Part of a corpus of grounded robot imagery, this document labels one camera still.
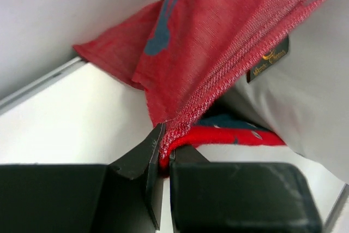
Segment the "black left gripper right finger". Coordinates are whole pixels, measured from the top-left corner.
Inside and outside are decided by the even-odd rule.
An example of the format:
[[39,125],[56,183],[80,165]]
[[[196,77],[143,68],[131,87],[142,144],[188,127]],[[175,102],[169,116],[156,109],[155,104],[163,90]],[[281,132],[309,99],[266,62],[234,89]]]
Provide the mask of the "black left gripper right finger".
[[210,162],[192,146],[170,155],[175,232],[322,232],[303,173],[289,163]]

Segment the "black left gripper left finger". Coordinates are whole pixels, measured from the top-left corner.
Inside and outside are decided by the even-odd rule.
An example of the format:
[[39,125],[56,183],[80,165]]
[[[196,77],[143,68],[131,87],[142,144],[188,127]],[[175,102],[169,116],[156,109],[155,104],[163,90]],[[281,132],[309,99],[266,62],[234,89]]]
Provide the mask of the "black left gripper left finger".
[[2,165],[1,232],[156,232],[165,129],[108,165]]

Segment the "red patterned pillowcase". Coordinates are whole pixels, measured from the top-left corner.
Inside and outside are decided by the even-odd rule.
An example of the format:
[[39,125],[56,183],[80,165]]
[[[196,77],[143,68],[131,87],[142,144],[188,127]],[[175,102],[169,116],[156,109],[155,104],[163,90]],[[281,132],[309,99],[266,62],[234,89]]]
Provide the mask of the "red patterned pillowcase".
[[184,145],[280,146],[272,131],[234,121],[199,124],[208,108],[325,0],[160,0],[77,54],[146,95],[154,125],[164,124],[159,165]]

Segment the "white pillow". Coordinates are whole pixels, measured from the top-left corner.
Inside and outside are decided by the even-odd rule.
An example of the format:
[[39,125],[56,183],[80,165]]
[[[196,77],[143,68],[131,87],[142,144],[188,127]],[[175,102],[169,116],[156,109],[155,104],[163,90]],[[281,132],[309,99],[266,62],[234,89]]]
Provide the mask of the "white pillow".
[[326,0],[289,39],[280,62],[220,101],[347,182],[348,0]]

